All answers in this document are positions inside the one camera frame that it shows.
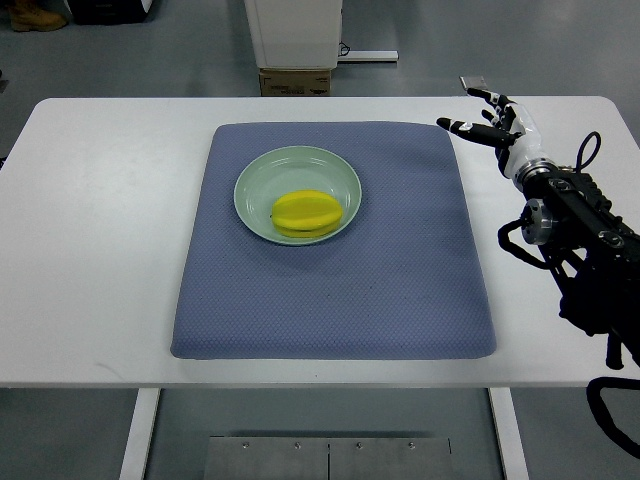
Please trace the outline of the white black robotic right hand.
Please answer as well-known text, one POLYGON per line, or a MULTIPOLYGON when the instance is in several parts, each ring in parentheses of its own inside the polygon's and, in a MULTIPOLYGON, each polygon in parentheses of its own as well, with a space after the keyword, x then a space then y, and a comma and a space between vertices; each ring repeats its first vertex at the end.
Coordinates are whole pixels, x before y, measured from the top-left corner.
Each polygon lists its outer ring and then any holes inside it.
POLYGON ((500 173, 523 190, 526 178, 555 169, 542 147, 541 134, 520 104, 506 95, 469 87, 466 93, 483 99, 491 111, 483 110, 488 125, 440 117, 436 125, 459 138, 494 149, 500 173))

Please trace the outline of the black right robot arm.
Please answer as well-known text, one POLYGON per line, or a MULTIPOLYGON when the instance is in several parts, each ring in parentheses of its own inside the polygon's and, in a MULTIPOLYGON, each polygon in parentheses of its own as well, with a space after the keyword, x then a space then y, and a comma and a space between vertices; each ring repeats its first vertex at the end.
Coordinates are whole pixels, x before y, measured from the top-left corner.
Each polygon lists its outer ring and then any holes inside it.
POLYGON ((578 159, 558 167, 546 156, 521 159, 521 133, 500 133, 500 171, 526 198, 516 220, 498 231, 500 247, 553 276, 560 317, 589 336, 607 338, 605 363, 623 367, 622 352, 639 358, 639 236, 612 214, 610 201, 578 159))

